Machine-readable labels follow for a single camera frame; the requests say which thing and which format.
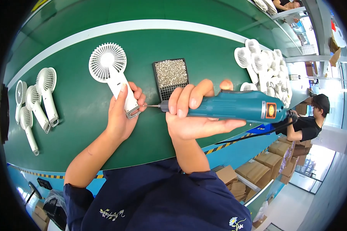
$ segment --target plastic bag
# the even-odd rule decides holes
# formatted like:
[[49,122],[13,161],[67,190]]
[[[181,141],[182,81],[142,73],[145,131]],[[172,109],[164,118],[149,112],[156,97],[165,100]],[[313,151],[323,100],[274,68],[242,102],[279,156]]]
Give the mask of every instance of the plastic bag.
[[265,214],[265,212],[266,212],[268,206],[269,206],[268,202],[265,201],[265,202],[262,204],[260,210],[258,210],[258,213],[257,213],[256,217],[253,219],[253,222],[256,222],[256,221],[258,221],[259,219],[264,218],[264,214]]
[[55,190],[55,189],[50,190],[49,195],[46,197],[44,204],[50,202],[50,200],[53,198],[57,199],[56,206],[62,207],[62,209],[67,214],[67,209],[65,206],[65,199],[63,197],[63,191]]

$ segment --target black cap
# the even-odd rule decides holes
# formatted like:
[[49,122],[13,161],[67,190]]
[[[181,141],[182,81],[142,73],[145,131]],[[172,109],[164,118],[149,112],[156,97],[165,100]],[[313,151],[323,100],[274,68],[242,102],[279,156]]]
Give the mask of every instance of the black cap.
[[315,106],[323,109],[324,114],[328,114],[330,111],[330,102],[328,96],[324,94],[315,95],[312,98],[312,102]]

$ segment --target right hand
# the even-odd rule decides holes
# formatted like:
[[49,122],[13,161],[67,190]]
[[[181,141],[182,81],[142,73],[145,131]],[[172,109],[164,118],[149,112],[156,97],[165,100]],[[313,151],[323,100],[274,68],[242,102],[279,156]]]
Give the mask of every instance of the right hand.
[[[224,80],[220,84],[223,90],[233,90],[233,84]],[[203,96],[214,96],[211,80],[203,80],[197,86],[188,84],[185,88],[176,88],[168,101],[169,112],[166,112],[168,132],[171,138],[193,140],[220,133],[231,132],[246,124],[244,120],[187,117],[189,108],[196,109]]]

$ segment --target black power cord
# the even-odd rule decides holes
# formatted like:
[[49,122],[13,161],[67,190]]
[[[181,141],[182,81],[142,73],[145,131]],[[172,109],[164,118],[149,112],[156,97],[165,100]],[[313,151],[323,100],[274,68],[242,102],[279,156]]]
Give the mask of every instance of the black power cord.
[[271,133],[275,132],[276,130],[283,129],[285,127],[288,127],[291,124],[295,124],[297,122],[297,120],[298,120],[297,115],[294,112],[292,112],[291,110],[287,111],[287,118],[292,118],[292,122],[287,123],[287,124],[283,124],[283,125],[281,125],[281,126],[279,126],[277,128],[274,128],[271,131],[260,133],[260,134],[255,134],[255,135],[251,135],[251,136],[241,137],[241,138],[238,138],[238,139],[235,139],[235,140],[231,140],[231,141],[218,142],[218,143],[216,143],[216,145],[220,145],[222,143],[231,143],[231,142],[236,142],[236,141],[242,141],[242,140],[245,140],[245,139],[248,139],[248,138],[252,138],[252,137],[256,137],[256,136],[268,135],[268,134],[271,134]]

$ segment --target navy blue shirt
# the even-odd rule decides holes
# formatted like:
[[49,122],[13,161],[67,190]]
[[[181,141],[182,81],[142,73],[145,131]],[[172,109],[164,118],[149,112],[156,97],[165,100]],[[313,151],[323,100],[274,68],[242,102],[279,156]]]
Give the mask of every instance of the navy blue shirt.
[[249,210],[215,172],[180,172],[176,158],[103,171],[95,198],[66,184],[69,230],[251,230]]

